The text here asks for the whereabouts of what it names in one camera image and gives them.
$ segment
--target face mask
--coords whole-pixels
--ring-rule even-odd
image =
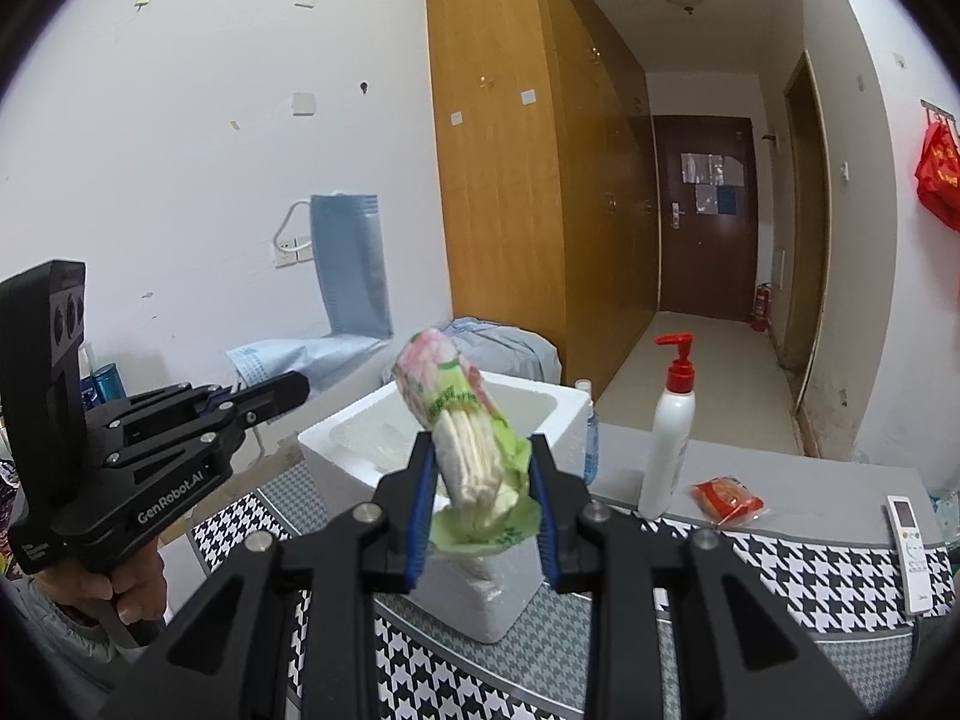
[[[376,197],[315,194],[298,200],[274,236],[275,247],[299,205],[310,206],[314,264],[331,331],[323,338],[257,341],[232,349],[227,357],[246,386],[296,370],[316,397],[387,346],[394,329]]]

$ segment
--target fire extinguisher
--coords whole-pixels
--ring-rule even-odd
[[[770,285],[758,284],[757,293],[754,295],[754,318],[750,322],[750,327],[757,333],[765,333],[770,326]]]

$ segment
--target human hand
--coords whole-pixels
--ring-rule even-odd
[[[118,595],[117,614],[124,625],[160,617],[167,607],[167,583],[158,539],[140,549],[109,577],[93,574],[69,557],[35,574],[40,589],[54,603],[80,608],[83,601],[109,601]]]

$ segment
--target white lotion bottle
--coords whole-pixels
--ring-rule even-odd
[[[644,519],[656,519],[666,512],[677,489],[680,467],[690,438],[697,400],[693,394],[693,363],[688,360],[693,336],[678,333],[661,336],[655,343],[677,346],[677,359],[666,373],[666,389],[656,404],[652,445],[647,469],[640,488],[638,513]]]

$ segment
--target snack package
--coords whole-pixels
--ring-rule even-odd
[[[451,505],[433,515],[430,542],[479,557],[534,536],[541,511],[530,497],[530,442],[517,437],[483,386],[480,370],[439,330],[411,338],[394,365],[403,402],[433,432]]]
[[[733,476],[716,476],[708,482],[693,485],[690,495],[700,511],[717,525],[755,519],[764,511],[763,501]]]

